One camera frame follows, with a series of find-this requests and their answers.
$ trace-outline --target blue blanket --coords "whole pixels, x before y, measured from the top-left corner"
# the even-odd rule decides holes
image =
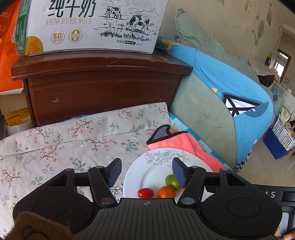
[[[245,161],[271,123],[273,104],[269,95],[244,74],[195,48],[161,37],[156,47],[191,65],[224,102],[235,123],[237,164]]]

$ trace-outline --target plate with flower pattern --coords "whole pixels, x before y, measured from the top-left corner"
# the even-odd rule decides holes
[[[166,176],[173,174],[172,160],[178,157],[187,166],[199,166],[212,172],[211,168],[197,156],[176,148],[158,148],[148,151],[138,157],[130,166],[124,180],[123,194],[127,198],[138,198],[137,192],[142,188],[151,188],[157,197],[158,190],[166,186]],[[182,194],[183,189],[176,191],[175,202]],[[211,193],[204,190],[202,201]]]

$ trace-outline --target green fruit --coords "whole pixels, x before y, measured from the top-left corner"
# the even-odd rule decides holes
[[[171,186],[173,187],[175,190],[179,189],[180,188],[180,184],[179,182],[177,181],[177,178],[173,175],[173,174],[170,174],[168,175],[166,178],[165,178],[165,183],[167,186]]]

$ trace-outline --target cherry tomato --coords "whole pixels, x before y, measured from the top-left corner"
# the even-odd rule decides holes
[[[175,190],[180,188],[180,184],[177,181],[177,178],[174,176],[174,174],[170,174],[165,178],[165,183],[167,186],[173,187]]]
[[[173,198],[175,197],[175,189],[171,186],[161,187],[158,190],[159,198]]]
[[[148,187],[139,189],[137,192],[139,198],[152,198],[154,196],[154,191]]]

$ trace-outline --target floor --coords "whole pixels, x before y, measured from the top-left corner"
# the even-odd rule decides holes
[[[294,151],[276,160],[260,140],[239,175],[253,184],[295,187]]]

